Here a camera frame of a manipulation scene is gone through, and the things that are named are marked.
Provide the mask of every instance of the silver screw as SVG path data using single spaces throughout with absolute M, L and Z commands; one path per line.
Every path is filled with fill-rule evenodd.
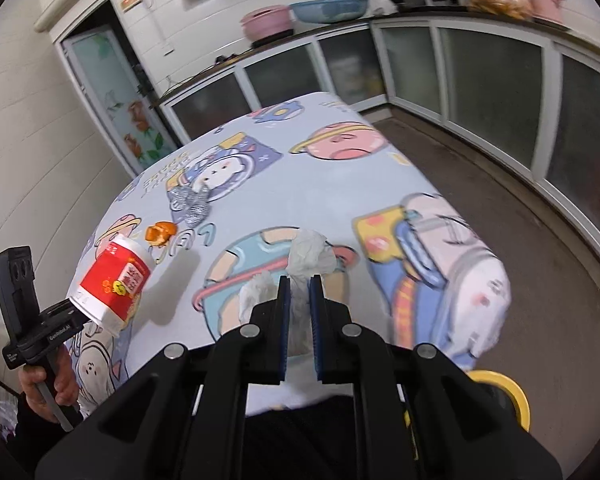
M 256 337 L 260 333 L 260 327 L 249 323 L 240 328 L 242 337 Z
M 342 327 L 342 333 L 347 337 L 358 337 L 362 334 L 362 329 L 360 328 L 360 325 L 349 323 Z
M 424 343 L 422 345 L 419 345 L 416 352 L 423 359 L 433 359 L 436 356 L 436 354 L 438 353 L 438 351 L 436 350 L 436 347 L 433 345 L 430 345 L 429 343 Z
M 185 348 L 180 343 L 171 343 L 164 347 L 164 356 L 167 359 L 177 359 L 184 354 Z

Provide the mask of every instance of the pink pot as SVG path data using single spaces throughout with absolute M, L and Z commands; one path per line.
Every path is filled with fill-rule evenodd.
M 280 5 L 254 10 L 243 17 L 240 24 L 244 35 L 251 41 L 293 28 L 289 7 Z

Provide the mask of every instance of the red and white cup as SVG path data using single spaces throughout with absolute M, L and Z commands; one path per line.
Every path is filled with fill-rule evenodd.
M 97 325 L 118 337 L 135 313 L 138 295 L 154 269 L 155 260 L 144 247 L 118 235 L 69 299 Z

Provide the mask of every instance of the human hand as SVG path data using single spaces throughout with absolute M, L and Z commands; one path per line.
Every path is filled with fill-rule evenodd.
M 56 402 L 60 406 L 71 406 L 78 400 L 78 383 L 71 368 L 71 357 L 64 345 L 60 345 L 56 352 L 56 364 L 58 365 L 58 373 L 54 381 Z M 33 412 L 49 422 L 57 423 L 58 419 L 36 387 L 36 384 L 46 379 L 45 369 L 42 366 L 24 365 L 18 370 L 18 378 L 27 397 L 27 404 Z

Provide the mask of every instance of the frosted glass door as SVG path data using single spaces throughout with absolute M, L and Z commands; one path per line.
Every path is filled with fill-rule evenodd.
M 173 105 L 190 139 L 251 112 L 233 74 L 214 81 Z
M 245 70 L 262 107 L 322 90 L 304 45 L 267 57 Z
M 429 27 L 383 28 L 395 95 L 440 113 L 440 87 Z
M 600 230 L 600 73 L 562 59 L 562 107 L 547 180 Z
M 384 94 L 374 40 L 357 30 L 320 40 L 336 93 L 348 105 Z
M 542 98 L 540 47 L 470 30 L 440 33 L 449 120 L 530 168 Z
M 157 114 L 138 92 L 138 80 L 110 28 L 62 44 L 111 140 L 136 172 L 176 149 Z

